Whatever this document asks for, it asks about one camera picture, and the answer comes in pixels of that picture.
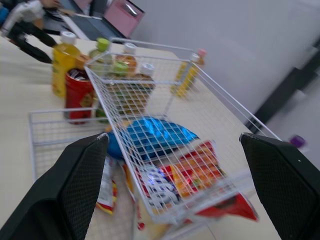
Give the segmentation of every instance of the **gray wall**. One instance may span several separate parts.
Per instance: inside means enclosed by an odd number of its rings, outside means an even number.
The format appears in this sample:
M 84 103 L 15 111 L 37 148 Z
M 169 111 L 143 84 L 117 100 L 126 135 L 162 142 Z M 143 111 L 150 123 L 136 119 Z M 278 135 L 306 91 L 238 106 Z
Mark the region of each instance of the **gray wall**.
M 208 51 L 205 70 L 255 111 L 320 34 L 320 0 L 133 0 L 132 38 Z
M 304 155 L 320 170 L 320 78 L 304 92 L 293 97 L 268 123 L 282 140 L 300 135 L 306 140 Z

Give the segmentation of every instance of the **pink bottle cap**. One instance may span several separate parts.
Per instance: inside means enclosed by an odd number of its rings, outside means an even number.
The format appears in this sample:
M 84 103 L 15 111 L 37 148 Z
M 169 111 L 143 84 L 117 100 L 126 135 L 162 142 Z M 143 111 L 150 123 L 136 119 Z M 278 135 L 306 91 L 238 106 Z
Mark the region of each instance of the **pink bottle cap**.
M 198 50 L 198 55 L 199 55 L 200 57 L 204 57 L 206 54 L 207 54 L 207 51 L 206 51 L 206 50 L 204 50 L 204 49 L 202 49 L 202 48 L 199 48 L 199 50 Z

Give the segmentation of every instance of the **purple object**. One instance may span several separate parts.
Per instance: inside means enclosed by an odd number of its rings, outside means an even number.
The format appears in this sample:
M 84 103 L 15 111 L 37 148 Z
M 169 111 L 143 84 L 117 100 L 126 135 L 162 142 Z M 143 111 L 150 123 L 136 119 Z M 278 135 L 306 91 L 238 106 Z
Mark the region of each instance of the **purple object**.
M 303 145 L 305 145 L 306 140 L 299 135 L 294 135 L 290 139 L 290 143 L 293 144 L 298 149 L 298 148 L 301 148 Z

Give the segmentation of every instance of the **blue snack bag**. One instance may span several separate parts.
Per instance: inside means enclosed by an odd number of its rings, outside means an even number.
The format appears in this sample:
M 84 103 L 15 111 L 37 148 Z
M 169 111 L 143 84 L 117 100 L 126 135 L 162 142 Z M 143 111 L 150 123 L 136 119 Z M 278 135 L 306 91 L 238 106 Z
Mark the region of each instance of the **blue snack bag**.
M 127 131 L 142 160 L 170 154 L 179 146 L 198 138 L 196 134 L 181 125 L 154 117 L 135 120 L 127 127 Z M 109 133 L 109 139 L 107 153 L 114 158 L 123 159 L 113 132 Z

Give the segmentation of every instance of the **laptop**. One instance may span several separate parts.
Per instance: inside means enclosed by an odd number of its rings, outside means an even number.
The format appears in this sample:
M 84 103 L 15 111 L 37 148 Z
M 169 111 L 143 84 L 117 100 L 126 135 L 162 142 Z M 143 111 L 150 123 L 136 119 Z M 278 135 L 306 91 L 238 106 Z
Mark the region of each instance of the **laptop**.
M 144 14 L 129 0 L 114 0 L 105 9 L 102 19 L 81 15 L 70 19 L 88 39 L 95 41 L 97 38 L 129 38 Z

